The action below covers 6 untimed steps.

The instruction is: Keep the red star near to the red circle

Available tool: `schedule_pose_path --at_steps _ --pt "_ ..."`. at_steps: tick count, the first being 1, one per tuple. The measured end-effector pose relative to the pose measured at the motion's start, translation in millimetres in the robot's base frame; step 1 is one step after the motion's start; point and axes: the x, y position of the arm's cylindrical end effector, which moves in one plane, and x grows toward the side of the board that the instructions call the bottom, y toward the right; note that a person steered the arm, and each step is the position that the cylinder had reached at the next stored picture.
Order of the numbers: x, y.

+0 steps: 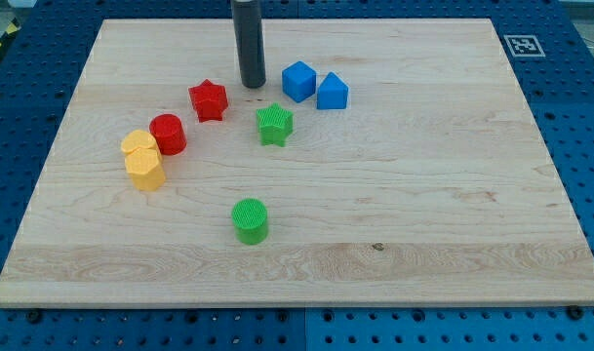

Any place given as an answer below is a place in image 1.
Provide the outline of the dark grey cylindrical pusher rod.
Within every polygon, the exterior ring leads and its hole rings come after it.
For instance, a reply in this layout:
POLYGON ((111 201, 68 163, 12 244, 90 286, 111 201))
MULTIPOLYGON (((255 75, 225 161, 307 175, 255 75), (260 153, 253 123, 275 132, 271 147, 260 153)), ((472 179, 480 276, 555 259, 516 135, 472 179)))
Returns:
POLYGON ((231 12, 242 84, 249 89, 266 82, 259 0, 231 0, 231 12))

